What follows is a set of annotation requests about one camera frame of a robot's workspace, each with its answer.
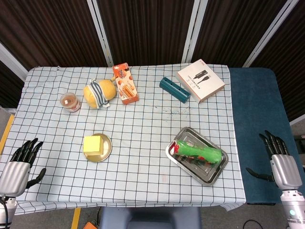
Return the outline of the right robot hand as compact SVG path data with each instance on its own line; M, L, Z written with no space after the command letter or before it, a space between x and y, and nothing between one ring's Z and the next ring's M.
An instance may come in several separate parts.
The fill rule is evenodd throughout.
M297 190L301 187L303 183L297 163L288 152L284 140L267 130L265 135L260 134L259 136L269 156L272 174L258 174L248 167L246 171L255 178L275 182L280 190Z

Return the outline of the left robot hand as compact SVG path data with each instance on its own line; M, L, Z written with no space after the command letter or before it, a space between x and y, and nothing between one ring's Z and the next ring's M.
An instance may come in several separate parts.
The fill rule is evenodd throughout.
M42 181L46 168L43 168L35 179L29 180L31 168L42 145L43 142L38 142L38 138L35 138L28 140L15 151L0 176L2 196L11 198L21 196L26 189Z

